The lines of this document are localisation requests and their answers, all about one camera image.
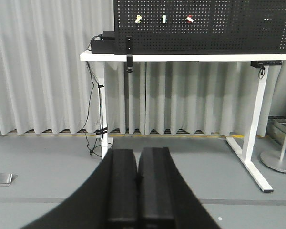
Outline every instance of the floor stripe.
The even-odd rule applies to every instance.
[[[199,199],[202,204],[286,206],[286,200]]]
[[[0,198],[0,203],[62,203],[66,198]],[[199,199],[202,204],[286,206],[286,200]]]
[[[66,198],[31,198],[31,197],[20,197],[20,198],[0,198],[0,203],[62,203]]]
[[[68,133],[59,133],[59,134],[53,134],[53,133],[42,133],[42,134],[35,134],[35,133],[24,133],[22,135],[18,135],[17,133],[7,133],[4,136],[25,136],[25,137],[37,137],[37,136],[43,136],[43,137],[85,137],[85,135],[81,133],[76,134],[68,134]],[[87,134],[88,137],[97,137],[95,134]],[[219,134],[212,134],[212,135],[204,135],[204,134],[149,134],[149,135],[142,135],[142,134],[109,134],[109,137],[118,138],[118,137],[162,137],[162,138],[227,138],[227,137],[233,137],[233,138],[244,138],[243,135],[230,135],[230,136],[224,136]],[[269,138],[268,135],[265,137],[261,137],[259,135],[256,136],[257,138]]]

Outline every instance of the desk frame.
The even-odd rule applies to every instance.
[[[105,85],[104,76],[104,62],[126,62],[126,56],[124,55],[113,55],[113,54],[91,54],[90,51],[84,51],[80,55],[81,61],[96,62],[96,75],[98,77],[99,83]],[[133,62],[250,62],[250,61],[271,61],[280,60],[286,61],[286,54],[245,54],[245,55],[134,55]],[[259,185],[261,190],[265,193],[273,192],[273,188],[263,177],[260,171],[251,161],[253,147],[256,139],[256,132],[258,121],[262,109],[262,102],[264,98],[264,92],[266,87],[268,66],[265,66],[265,74],[262,79],[258,79],[258,87],[256,91],[255,100],[253,102],[253,112],[250,114],[250,126],[248,126],[245,137],[243,148],[232,138],[227,137],[226,140],[231,148],[234,150],[238,158],[244,164],[248,172],[251,174],[253,179]],[[102,104],[103,107],[103,125],[107,127],[107,112],[106,112],[106,87],[101,89],[102,94]],[[108,133],[104,134],[102,140],[102,157],[107,153],[108,144],[113,144],[113,138],[108,138]]]

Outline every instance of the metal plate on floor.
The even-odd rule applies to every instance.
[[[0,186],[10,186],[12,177],[11,173],[0,173]]]

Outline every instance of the black pegboard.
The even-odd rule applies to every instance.
[[[114,0],[114,14],[116,54],[126,36],[133,54],[286,53],[286,0]]]

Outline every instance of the round stand base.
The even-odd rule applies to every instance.
[[[262,162],[276,171],[286,173],[286,152],[283,161],[280,161],[281,151],[267,151],[261,153]]]

